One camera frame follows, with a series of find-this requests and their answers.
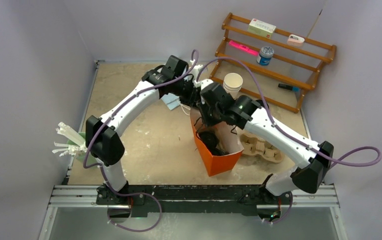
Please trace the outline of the black cup lid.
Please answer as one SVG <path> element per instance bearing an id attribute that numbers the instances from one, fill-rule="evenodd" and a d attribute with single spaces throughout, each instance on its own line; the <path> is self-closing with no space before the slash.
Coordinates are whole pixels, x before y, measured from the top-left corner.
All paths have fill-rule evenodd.
<path id="1" fill-rule="evenodd" d="M 216 134 L 212 131 L 203 131 L 199 134 L 199 139 L 204 143 L 208 149 L 216 148 L 219 143 L 219 140 Z"/>
<path id="2" fill-rule="evenodd" d="M 225 150 L 222 150 L 220 148 L 212 148 L 211 150 L 211 154 L 213 156 L 227 156 L 229 155 L 229 152 L 228 151 L 225 151 Z"/>

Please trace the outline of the black cup lid front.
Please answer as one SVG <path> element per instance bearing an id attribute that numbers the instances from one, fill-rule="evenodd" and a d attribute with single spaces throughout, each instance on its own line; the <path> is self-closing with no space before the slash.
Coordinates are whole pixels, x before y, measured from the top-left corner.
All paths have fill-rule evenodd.
<path id="1" fill-rule="evenodd" d="M 229 155 L 229 152 L 228 151 L 225 151 L 225 150 L 222 150 L 220 148 L 212 148 L 211 150 L 211 154 L 213 156 L 227 156 Z"/>

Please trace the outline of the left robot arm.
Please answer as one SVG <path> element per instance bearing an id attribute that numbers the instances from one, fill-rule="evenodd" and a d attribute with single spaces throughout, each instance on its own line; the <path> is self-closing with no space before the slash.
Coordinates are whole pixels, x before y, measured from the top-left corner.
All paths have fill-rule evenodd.
<path id="1" fill-rule="evenodd" d="M 185 61 L 171 55 L 165 64 L 148 70 L 136 87 L 122 101 L 100 117 L 90 116 L 85 123 L 86 152 L 83 167 L 90 168 L 88 158 L 93 156 L 103 177 L 103 185 L 109 189 L 108 197 L 117 205 L 125 203 L 132 193 L 123 173 L 121 159 L 125 147 L 121 137 L 130 124 L 148 107 L 164 95 L 174 94 L 189 99 L 197 88 L 193 73 L 198 70 L 198 52 L 193 50 L 191 60 Z"/>

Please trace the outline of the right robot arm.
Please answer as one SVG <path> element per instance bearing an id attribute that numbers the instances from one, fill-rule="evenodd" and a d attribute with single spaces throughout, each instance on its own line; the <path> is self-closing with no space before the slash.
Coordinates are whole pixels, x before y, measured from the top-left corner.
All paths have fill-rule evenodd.
<path id="1" fill-rule="evenodd" d="M 238 127 L 266 140 L 293 162 L 294 166 L 265 179 L 259 196 L 267 204 L 293 190 L 315 194 L 319 189 L 334 151 L 331 143 L 317 143 L 269 116 L 268 109 L 252 98 L 241 95 L 234 99 L 217 82 L 204 80 L 198 87 L 201 101 L 197 107 L 203 123 Z"/>

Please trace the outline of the orange paper bag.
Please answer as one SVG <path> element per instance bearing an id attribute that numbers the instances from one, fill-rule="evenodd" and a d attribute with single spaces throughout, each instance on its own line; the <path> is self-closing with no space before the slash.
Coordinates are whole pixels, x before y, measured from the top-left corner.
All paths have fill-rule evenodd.
<path id="1" fill-rule="evenodd" d="M 242 156 L 244 150 L 237 131 L 224 122 L 211 127 L 204 125 L 200 112 L 194 108 L 190 110 L 190 123 L 194 142 L 205 166 L 207 175 L 212 177 L 231 171 Z M 229 152 L 229 155 L 212 155 L 211 149 L 213 148 L 207 148 L 199 138 L 199 133 L 206 131 L 215 133 L 218 138 L 218 145 L 216 148 Z"/>

